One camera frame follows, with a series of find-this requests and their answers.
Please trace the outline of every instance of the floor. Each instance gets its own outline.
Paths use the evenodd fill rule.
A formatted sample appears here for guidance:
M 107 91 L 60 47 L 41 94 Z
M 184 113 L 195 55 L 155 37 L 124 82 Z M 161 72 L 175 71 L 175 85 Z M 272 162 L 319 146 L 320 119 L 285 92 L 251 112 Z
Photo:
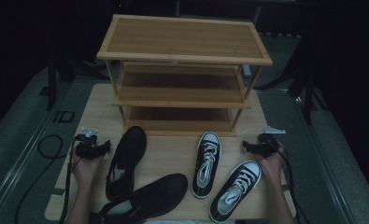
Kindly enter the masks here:
M 263 35 L 262 40 L 274 65 L 263 69 L 257 85 L 279 77 L 298 43 L 298 38 L 289 36 Z M 39 95 L 47 85 L 47 69 L 43 70 L 0 122 L 0 223 L 55 223 L 45 219 L 44 211 L 50 195 L 61 194 L 53 186 L 63 160 L 52 162 L 41 154 L 67 152 L 92 86 L 108 82 L 76 72 L 73 83 L 58 80 L 58 101 L 46 111 L 48 99 Z M 313 125 L 307 125 L 301 97 L 285 92 L 290 84 L 288 80 L 257 93 L 268 124 L 287 131 L 278 139 L 290 152 L 295 195 L 304 211 L 301 223 L 305 217 L 310 223 L 369 223 L 369 187 L 334 117 L 315 102 Z M 71 122 L 56 119 L 71 113 Z M 60 135 L 63 145 L 55 137 L 43 139 L 50 134 Z

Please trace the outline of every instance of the handheld controller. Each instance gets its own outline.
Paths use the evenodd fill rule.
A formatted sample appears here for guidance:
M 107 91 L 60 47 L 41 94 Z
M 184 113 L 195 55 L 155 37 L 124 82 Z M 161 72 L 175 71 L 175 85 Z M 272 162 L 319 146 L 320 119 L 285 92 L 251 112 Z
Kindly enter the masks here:
M 242 141 L 242 146 L 247 153 L 262 155 L 265 158 L 272 156 L 279 149 L 279 143 L 270 133 L 261 133 L 258 135 L 259 145 L 250 144 Z
M 106 141 L 101 146 L 97 146 L 96 135 L 87 137 L 85 134 L 79 134 L 76 138 L 78 141 L 80 141 L 80 143 L 77 145 L 76 154 L 88 161 L 91 161 L 96 157 L 103 156 L 110 150 L 110 140 Z

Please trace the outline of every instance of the black canvas sneaker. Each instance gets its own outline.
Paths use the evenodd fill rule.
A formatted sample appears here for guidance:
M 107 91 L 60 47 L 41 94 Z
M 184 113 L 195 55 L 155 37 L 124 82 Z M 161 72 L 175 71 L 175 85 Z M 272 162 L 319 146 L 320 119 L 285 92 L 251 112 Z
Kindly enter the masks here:
M 228 220 L 239 203 L 257 186 L 261 173 L 261 167 L 256 161 L 245 161 L 237 165 L 211 203 L 210 218 L 216 223 Z
M 221 144 L 215 133 L 204 133 L 198 144 L 192 194 L 199 199 L 207 197 L 213 187 L 214 176 L 221 157 Z
M 144 130 L 133 126 L 117 145 L 106 177 L 106 197 L 116 201 L 132 193 L 135 185 L 135 167 L 146 152 L 147 137 Z
M 155 182 L 135 190 L 126 199 L 108 203 L 99 212 L 105 224 L 142 223 L 175 209 L 187 192 L 185 175 L 166 175 Z

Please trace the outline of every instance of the black shoe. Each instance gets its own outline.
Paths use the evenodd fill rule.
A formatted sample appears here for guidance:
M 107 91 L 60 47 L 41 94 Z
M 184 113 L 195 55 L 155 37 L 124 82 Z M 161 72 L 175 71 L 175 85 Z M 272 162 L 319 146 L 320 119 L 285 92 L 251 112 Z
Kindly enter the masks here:
M 132 193 L 135 167 L 146 152 L 147 137 L 140 127 L 131 127 L 117 145 L 106 177 L 106 197 L 116 201 Z
M 140 223 L 151 217 L 159 217 L 178 206 L 187 192 L 185 175 L 164 176 L 141 189 L 137 189 L 119 202 L 103 206 L 99 215 L 105 224 Z
M 198 144 L 192 194 L 199 199 L 207 197 L 213 187 L 214 176 L 221 156 L 221 144 L 215 133 L 204 133 Z
M 211 203 L 210 218 L 217 223 L 228 220 L 239 203 L 256 187 L 261 173 L 261 167 L 255 161 L 245 161 L 236 166 Z

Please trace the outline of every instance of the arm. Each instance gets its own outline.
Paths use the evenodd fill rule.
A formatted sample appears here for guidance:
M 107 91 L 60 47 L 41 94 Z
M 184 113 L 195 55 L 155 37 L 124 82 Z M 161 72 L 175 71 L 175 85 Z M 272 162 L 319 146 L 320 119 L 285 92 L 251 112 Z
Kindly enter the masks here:
M 283 150 L 283 147 L 281 147 L 279 152 L 283 153 Z M 259 161 L 268 185 L 271 223 L 293 224 L 294 219 L 291 216 L 289 206 L 280 184 L 281 156 L 275 153 L 269 158 L 264 158 L 259 155 L 254 155 L 254 157 Z
M 92 188 L 96 181 L 98 168 L 103 156 L 92 161 L 79 158 L 73 153 L 73 174 L 78 182 L 78 191 L 73 207 L 67 216 L 66 224 L 89 223 L 91 211 Z

